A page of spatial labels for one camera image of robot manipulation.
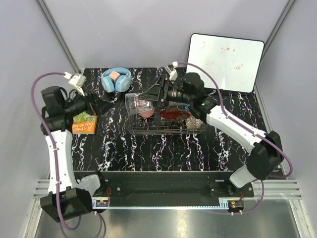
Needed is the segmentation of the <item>light blue headphones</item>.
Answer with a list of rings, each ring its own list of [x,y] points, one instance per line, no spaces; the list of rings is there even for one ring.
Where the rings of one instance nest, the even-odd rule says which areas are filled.
[[[131,85],[132,74],[126,68],[116,67],[102,73],[101,83],[107,93],[126,92]]]

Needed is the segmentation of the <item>red floral plate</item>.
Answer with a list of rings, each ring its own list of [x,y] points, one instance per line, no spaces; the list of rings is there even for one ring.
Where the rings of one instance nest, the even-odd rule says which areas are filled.
[[[183,121],[190,117],[190,114],[179,108],[168,108],[160,111],[159,115],[168,120]]]

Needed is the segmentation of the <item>pink plastic cup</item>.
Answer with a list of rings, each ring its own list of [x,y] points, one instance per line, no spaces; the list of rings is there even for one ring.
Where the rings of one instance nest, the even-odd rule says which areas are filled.
[[[154,114],[154,112],[155,109],[151,108],[150,110],[140,112],[139,115],[143,118],[150,118]]]

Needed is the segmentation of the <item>pink cube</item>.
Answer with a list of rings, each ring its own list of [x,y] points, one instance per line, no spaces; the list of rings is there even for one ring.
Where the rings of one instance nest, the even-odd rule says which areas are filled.
[[[110,74],[109,74],[109,78],[113,81],[116,81],[119,77],[121,76],[120,73],[116,72],[116,71],[112,71]]]

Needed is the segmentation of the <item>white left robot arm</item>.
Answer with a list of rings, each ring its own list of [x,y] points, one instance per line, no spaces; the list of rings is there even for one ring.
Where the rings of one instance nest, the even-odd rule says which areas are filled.
[[[77,94],[65,99],[64,89],[51,86],[41,91],[41,130],[46,137],[50,157],[48,195],[40,199],[41,208],[56,222],[88,214],[93,210],[92,197],[106,193],[107,184],[98,172],[77,180],[72,164],[73,118],[82,112],[103,116],[114,107],[96,94]]]

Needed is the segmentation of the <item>blue triangle-pattern bowl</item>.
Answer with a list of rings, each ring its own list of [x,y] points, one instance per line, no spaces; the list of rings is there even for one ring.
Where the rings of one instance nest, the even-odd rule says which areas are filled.
[[[184,109],[186,112],[188,112],[188,111],[189,111],[189,107],[190,107],[190,105],[185,104],[185,105],[183,106],[183,109]]]

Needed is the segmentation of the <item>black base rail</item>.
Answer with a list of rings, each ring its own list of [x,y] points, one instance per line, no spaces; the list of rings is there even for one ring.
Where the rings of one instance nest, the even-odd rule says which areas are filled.
[[[95,172],[111,189],[111,209],[226,209],[229,199],[254,198],[251,183],[236,188],[231,172]]]

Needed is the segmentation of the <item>clear glass tumbler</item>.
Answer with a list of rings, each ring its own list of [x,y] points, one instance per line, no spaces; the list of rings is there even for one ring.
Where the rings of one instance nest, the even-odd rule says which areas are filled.
[[[151,101],[140,100],[138,99],[138,95],[139,94],[136,93],[128,93],[125,95],[125,106],[129,116],[154,108]]]

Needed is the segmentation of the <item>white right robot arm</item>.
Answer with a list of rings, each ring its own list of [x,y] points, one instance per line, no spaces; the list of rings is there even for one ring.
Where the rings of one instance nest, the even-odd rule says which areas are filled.
[[[237,141],[249,153],[242,167],[236,169],[225,184],[229,196],[237,196],[243,186],[265,180],[283,161],[281,139],[278,133],[266,133],[240,120],[205,92],[204,82],[195,72],[185,74],[181,80],[171,81],[165,75],[138,98],[150,101],[155,107],[166,107],[169,102],[189,105],[197,119],[221,130]]]

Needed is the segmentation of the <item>orange treehouse book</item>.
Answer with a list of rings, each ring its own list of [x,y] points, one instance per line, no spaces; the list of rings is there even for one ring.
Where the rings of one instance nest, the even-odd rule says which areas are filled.
[[[94,134],[97,126],[98,116],[82,112],[73,117],[73,134]]]

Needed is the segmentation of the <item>white whiteboard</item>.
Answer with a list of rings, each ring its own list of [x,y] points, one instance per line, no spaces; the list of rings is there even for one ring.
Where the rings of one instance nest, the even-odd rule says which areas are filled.
[[[192,34],[188,63],[206,71],[219,89],[250,93],[254,89],[264,42]]]

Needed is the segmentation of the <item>brown floral-pattern bowl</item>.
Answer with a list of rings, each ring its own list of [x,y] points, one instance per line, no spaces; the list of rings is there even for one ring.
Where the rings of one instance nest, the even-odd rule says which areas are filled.
[[[191,130],[199,129],[203,125],[203,122],[200,119],[196,119],[193,116],[190,116],[185,121],[186,121],[187,128]]]

